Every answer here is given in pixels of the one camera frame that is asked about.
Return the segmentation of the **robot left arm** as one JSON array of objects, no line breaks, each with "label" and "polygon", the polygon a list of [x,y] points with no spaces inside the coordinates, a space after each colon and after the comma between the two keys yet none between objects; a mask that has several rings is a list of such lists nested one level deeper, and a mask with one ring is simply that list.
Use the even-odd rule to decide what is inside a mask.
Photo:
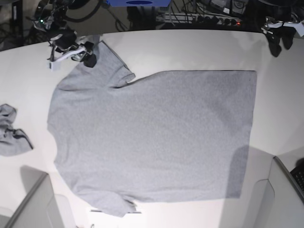
[{"label": "robot left arm", "polygon": [[256,22],[265,35],[272,56],[293,45],[296,35],[304,36],[304,2],[302,0],[260,0]]}]

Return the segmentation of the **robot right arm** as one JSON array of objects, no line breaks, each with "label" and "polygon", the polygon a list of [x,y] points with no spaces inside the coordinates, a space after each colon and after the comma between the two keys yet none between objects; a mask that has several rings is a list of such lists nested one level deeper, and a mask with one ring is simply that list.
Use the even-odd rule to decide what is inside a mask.
[{"label": "robot right arm", "polygon": [[85,6],[87,0],[42,0],[39,2],[34,16],[30,18],[33,26],[46,36],[51,47],[48,65],[51,70],[60,66],[65,59],[82,62],[84,66],[93,68],[97,63],[93,42],[81,42],[77,32],[68,26],[68,22],[81,23],[97,13],[102,5],[99,0],[95,8],[86,16],[75,19],[67,16],[68,10],[76,10]]}]

